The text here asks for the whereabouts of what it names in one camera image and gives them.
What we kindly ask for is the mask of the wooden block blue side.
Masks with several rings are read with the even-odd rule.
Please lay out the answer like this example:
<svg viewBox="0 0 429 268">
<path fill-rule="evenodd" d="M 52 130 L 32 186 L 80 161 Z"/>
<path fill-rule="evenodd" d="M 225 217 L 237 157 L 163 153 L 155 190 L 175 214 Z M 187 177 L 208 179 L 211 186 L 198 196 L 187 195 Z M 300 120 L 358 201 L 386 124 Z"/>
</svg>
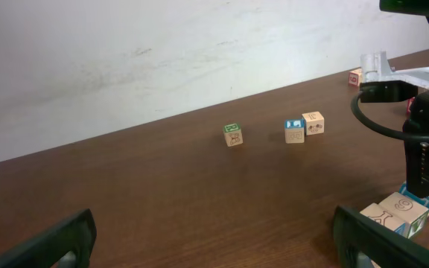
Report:
<svg viewBox="0 0 429 268">
<path fill-rule="evenodd" d="M 403 182 L 401 184 L 398 192 L 429 209 L 429 197 L 419 198 L 416 195 L 412 194 L 411 192 L 409 192 L 407 190 L 407 183 L 406 182 Z"/>
</svg>

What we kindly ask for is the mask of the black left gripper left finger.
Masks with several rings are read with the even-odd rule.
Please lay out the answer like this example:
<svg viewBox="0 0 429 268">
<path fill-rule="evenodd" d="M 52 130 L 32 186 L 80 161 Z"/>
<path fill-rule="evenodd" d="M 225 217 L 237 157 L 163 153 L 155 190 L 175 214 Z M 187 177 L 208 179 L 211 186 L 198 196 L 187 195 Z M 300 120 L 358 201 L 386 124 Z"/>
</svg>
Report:
<svg viewBox="0 0 429 268">
<path fill-rule="evenodd" d="M 84 209 L 0 255 L 0 268 L 88 267 L 97 229 Z"/>
</svg>

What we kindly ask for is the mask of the plain wooden block front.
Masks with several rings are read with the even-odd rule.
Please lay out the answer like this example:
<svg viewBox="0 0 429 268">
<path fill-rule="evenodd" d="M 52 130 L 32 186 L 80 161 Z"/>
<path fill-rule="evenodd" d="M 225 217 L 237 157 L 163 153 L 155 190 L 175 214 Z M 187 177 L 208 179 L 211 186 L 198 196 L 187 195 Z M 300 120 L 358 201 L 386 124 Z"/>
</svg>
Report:
<svg viewBox="0 0 429 268">
<path fill-rule="evenodd" d="M 406 223 L 404 236 L 407 238 L 412 238 L 421 231 L 428 219 L 427 207 L 398 192 L 394 192 L 382 200 L 379 206 Z"/>
</svg>

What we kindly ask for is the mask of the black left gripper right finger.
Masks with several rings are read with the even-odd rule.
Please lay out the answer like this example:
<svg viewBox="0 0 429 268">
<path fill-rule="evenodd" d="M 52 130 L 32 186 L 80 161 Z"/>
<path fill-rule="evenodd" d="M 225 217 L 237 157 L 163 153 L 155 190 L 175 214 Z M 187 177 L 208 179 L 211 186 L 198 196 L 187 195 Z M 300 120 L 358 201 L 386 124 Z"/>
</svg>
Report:
<svg viewBox="0 0 429 268">
<path fill-rule="evenodd" d="M 342 205 L 335 209 L 333 238 L 342 267 L 429 268 L 429 250 Z"/>
</svg>

